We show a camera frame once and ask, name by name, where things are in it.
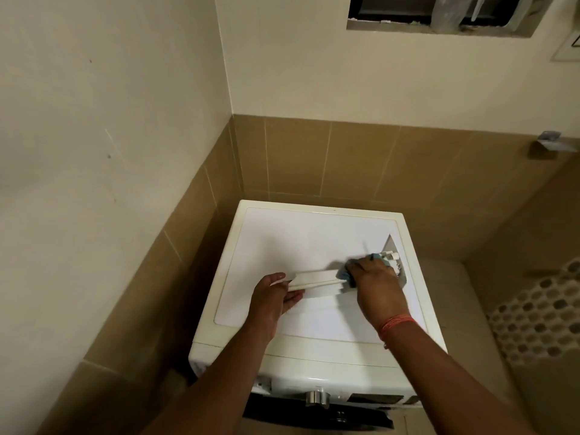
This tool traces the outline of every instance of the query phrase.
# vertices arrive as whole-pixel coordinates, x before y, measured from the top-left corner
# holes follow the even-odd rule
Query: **floor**
[[[477,296],[459,262],[420,260],[431,301],[446,341],[447,351],[514,412],[525,415],[514,383],[497,350]],[[396,435],[435,435],[423,409],[390,411]],[[360,432],[342,432],[342,434]],[[277,426],[244,419],[240,435],[338,434]]]

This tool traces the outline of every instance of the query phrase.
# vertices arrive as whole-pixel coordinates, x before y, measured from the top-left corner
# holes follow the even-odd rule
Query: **pebble pattern tile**
[[[512,365],[560,357],[580,347],[580,257],[486,315]]]

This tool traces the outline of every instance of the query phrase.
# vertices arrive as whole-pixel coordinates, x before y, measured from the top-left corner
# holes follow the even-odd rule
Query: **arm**
[[[381,260],[363,258],[349,263],[348,269],[357,282],[359,306],[377,331],[389,318],[409,314],[395,272]],[[416,322],[395,325],[383,340],[440,435],[535,434]]]
[[[284,277],[284,273],[275,273],[262,278],[243,326],[199,380],[169,404],[143,435],[236,432],[266,346],[276,334],[278,319],[304,293],[288,293],[287,282],[271,286]]]

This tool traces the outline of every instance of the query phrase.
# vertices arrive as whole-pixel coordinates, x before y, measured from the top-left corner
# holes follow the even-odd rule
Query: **white wall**
[[[575,0],[529,39],[347,31],[349,1],[216,0],[234,112],[580,136]]]
[[[231,108],[214,0],[2,0],[0,24],[0,433],[19,435]]]

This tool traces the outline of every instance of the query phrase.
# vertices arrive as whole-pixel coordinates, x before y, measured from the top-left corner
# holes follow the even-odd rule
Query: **bracelet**
[[[402,324],[403,322],[415,322],[415,319],[413,319],[408,314],[397,314],[396,316],[387,319],[387,321],[381,326],[381,328],[379,328],[379,337],[381,338],[381,340],[384,342],[385,334],[387,333],[387,331],[393,328],[395,325]]]

